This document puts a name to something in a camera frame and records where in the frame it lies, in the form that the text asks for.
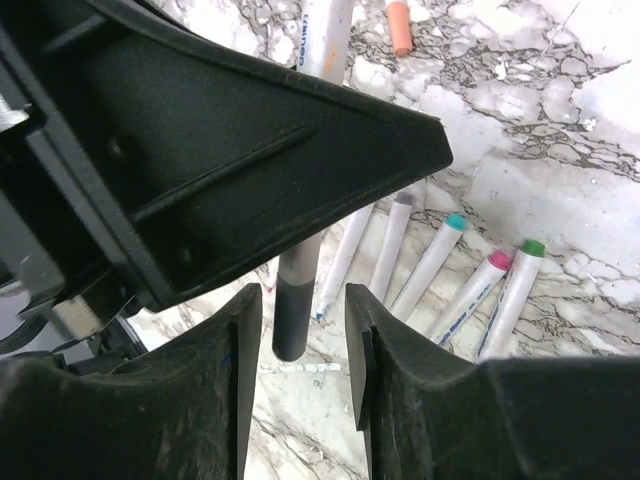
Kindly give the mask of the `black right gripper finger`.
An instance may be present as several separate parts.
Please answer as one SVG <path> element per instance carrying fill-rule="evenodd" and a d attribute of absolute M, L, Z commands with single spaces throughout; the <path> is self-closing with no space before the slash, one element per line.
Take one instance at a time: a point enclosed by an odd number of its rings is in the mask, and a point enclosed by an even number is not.
<path fill-rule="evenodd" d="M 356 427 L 373 479 L 635 479 L 635 357 L 475 364 L 345 291 Z"/>

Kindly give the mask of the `white marker teal cap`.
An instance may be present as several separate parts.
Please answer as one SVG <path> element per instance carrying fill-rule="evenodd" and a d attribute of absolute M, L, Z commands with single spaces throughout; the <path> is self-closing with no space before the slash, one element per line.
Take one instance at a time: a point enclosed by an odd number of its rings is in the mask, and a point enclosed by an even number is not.
<path fill-rule="evenodd" d="M 391 313 L 396 318 L 408 319 L 462 236 L 466 224 L 466 219 L 460 214 L 451 214 L 442 222 L 427 250 L 391 305 Z"/>

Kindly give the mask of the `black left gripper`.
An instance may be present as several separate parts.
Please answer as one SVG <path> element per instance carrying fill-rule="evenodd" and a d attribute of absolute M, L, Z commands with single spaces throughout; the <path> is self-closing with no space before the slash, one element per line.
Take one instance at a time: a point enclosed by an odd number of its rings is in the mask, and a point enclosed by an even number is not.
<path fill-rule="evenodd" d="M 141 276 L 118 244 L 150 197 L 148 158 L 115 97 L 121 29 L 65 32 L 33 51 L 58 122 L 1 69 L 1 284 L 29 295 L 3 355 L 82 346 L 79 376 L 50 356 L 1 363 L 5 479 L 240 479 L 262 326 L 262 290 L 142 355 L 127 324 Z"/>

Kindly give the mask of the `white marker grey cap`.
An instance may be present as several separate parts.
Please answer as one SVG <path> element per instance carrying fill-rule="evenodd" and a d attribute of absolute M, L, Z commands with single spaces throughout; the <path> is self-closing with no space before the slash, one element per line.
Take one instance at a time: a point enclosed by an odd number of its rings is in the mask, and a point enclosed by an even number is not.
<path fill-rule="evenodd" d="M 355 3 L 305 1 L 297 70 L 341 85 Z M 279 257 L 272 350 L 285 362 L 305 352 L 322 235 L 292 247 Z"/>

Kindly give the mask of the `white marker light blue cap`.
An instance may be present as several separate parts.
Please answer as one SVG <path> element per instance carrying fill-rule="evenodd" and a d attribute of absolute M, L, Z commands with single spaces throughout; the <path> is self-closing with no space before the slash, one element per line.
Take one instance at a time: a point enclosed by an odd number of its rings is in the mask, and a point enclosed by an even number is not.
<path fill-rule="evenodd" d="M 382 244 L 376 258 L 369 290 L 384 301 L 388 285 L 413 208 L 412 194 L 401 191 L 392 202 Z"/>

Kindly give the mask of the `white marker light pink cap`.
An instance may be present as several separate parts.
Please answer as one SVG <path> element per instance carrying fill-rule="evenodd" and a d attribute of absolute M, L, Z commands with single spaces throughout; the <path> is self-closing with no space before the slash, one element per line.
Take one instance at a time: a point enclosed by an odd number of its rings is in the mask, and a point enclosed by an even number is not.
<path fill-rule="evenodd" d="M 407 1 L 389 0 L 385 6 L 393 53 L 397 57 L 406 56 L 413 50 Z"/>

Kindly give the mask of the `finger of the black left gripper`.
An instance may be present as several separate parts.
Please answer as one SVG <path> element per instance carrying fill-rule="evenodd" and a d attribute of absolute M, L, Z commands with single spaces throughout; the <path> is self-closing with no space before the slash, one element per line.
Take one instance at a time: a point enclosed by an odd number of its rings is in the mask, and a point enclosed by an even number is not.
<path fill-rule="evenodd" d="M 121 29 L 115 97 L 150 197 L 108 224 L 162 310 L 221 287 L 452 162 L 434 117 L 215 44 L 148 1 L 5 1 L 1 69 L 60 117 L 36 47 Z"/>

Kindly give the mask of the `white marker dark green cap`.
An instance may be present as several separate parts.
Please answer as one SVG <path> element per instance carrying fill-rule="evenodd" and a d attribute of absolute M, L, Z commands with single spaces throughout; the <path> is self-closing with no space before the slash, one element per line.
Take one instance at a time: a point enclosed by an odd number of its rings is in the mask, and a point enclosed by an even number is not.
<path fill-rule="evenodd" d="M 526 239 L 516 253 L 477 350 L 479 361 L 501 354 L 543 264 L 546 247 Z"/>

